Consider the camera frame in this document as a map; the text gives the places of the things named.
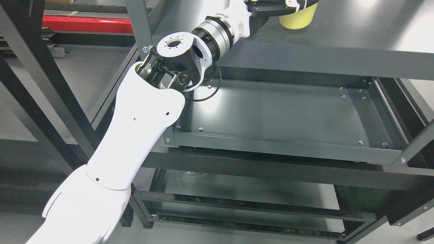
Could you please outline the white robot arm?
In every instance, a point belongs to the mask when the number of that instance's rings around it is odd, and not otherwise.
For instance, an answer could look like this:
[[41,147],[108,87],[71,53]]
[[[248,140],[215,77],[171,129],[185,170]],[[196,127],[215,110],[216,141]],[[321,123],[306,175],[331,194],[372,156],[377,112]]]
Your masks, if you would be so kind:
[[144,74],[150,74],[145,62],[128,70],[98,148],[53,193],[42,212],[45,221],[28,244],[99,244],[110,237],[129,202],[136,173],[185,105],[186,88],[159,89]]

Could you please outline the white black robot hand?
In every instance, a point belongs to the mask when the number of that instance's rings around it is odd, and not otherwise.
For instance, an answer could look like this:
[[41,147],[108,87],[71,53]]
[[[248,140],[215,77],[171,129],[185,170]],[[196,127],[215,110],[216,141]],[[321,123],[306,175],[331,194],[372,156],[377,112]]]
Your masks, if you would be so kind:
[[317,0],[233,0],[230,5],[240,3],[246,14],[241,14],[241,38],[250,38],[269,20],[294,14],[319,3]]

